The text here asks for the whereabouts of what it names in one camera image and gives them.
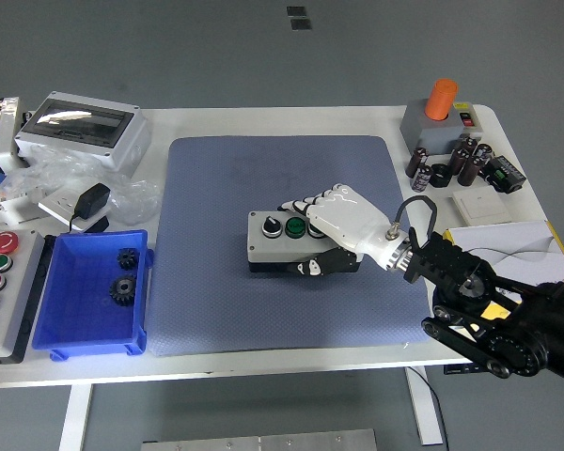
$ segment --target cable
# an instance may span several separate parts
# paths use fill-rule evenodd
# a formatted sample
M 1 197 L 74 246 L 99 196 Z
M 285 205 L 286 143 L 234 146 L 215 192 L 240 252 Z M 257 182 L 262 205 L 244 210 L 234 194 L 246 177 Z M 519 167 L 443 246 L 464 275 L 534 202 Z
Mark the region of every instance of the cable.
M 417 376 L 423 380 L 424 383 L 426 383 L 426 385 L 429 387 L 429 390 L 431 390 L 432 396 L 434 397 L 434 400 L 436 401 L 436 407 L 439 410 L 439 418 L 441 419 L 441 429 L 443 430 L 443 440 L 445 442 L 445 449 L 446 451 L 449 451 L 449 437 L 447 436 L 447 428 L 445 427 L 445 418 L 443 417 L 443 410 L 441 409 L 441 401 L 439 401 L 439 396 L 437 396 L 436 392 L 434 391 L 434 389 L 432 388 L 432 386 L 429 384 L 429 382 L 426 380 L 426 378 L 424 378 L 424 376 L 422 376 L 420 373 L 418 373 L 415 368 L 412 368 L 411 366 L 407 366 L 409 369 L 411 369 L 412 371 L 414 371 L 415 374 L 417 374 Z
M 429 228 L 426 231 L 426 235 L 430 238 L 432 231 L 434 230 L 434 225 L 436 224 L 437 208 L 436 208 L 436 204 L 432 202 L 432 200 L 427 195 L 414 195 L 413 197 L 410 197 L 409 199 L 403 201 L 403 203 L 399 206 L 399 209 L 397 210 L 397 215 L 395 216 L 395 224 L 399 225 L 401 221 L 401 215 L 403 214 L 405 208 L 416 200 L 423 201 L 426 205 L 429 206 L 429 209 L 431 209 Z
M 73 220 L 74 220 L 75 218 L 79 218 L 79 213 L 74 213 L 74 214 L 71 216 L 71 219 L 69 219 L 69 233 L 71 233 L 71 231 L 73 230 Z

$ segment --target power adapter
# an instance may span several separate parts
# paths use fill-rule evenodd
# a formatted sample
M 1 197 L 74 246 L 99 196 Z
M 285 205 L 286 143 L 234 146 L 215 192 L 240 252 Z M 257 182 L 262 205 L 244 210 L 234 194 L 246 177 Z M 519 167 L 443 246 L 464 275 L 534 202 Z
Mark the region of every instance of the power adapter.
M 75 218 L 88 219 L 94 216 L 102 207 L 106 205 L 111 190 L 102 183 L 97 183 L 79 196 L 73 215 L 69 221 L 69 231 Z

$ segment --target robot finger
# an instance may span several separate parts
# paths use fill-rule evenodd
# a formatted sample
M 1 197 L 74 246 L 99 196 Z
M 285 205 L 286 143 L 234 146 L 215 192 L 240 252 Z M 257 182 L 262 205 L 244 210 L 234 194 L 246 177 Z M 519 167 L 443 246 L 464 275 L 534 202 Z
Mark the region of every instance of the robot finger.
M 311 204 L 308 204 L 300 200 L 293 200 L 282 204 L 280 207 L 278 207 L 278 211 L 293 211 L 295 213 L 299 213 L 306 216 L 307 209 L 309 207 L 311 207 Z

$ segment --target gear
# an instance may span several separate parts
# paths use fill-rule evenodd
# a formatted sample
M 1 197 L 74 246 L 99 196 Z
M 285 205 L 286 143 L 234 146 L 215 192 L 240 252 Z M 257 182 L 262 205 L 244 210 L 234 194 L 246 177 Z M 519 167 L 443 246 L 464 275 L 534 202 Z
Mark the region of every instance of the gear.
M 132 305 L 133 298 L 135 297 L 135 277 L 133 275 L 123 275 L 119 277 L 111 284 L 109 294 L 117 305 Z
M 133 248 L 119 249 L 117 261 L 122 270 L 130 270 L 138 265 L 138 252 Z

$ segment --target gray control box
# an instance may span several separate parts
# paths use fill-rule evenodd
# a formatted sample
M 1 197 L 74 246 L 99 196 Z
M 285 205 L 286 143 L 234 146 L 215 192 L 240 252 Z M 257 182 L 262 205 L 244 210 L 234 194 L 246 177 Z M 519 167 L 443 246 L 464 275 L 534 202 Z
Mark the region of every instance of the gray control box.
M 416 148 L 426 148 L 430 155 L 449 154 L 463 132 L 460 114 L 451 106 L 445 120 L 432 120 L 424 113 L 427 102 L 420 99 L 407 104 L 399 127 L 405 144 L 410 154 Z
M 264 231 L 263 225 L 268 218 L 273 218 L 280 224 L 280 233 Z M 304 232 L 300 232 L 300 223 L 304 221 Z M 246 253 L 251 272 L 283 272 L 291 262 L 306 261 L 323 252 L 338 247 L 330 238 L 314 238 L 309 233 L 309 222 L 300 218 L 298 214 L 289 211 L 251 211 L 248 215 L 248 234 Z

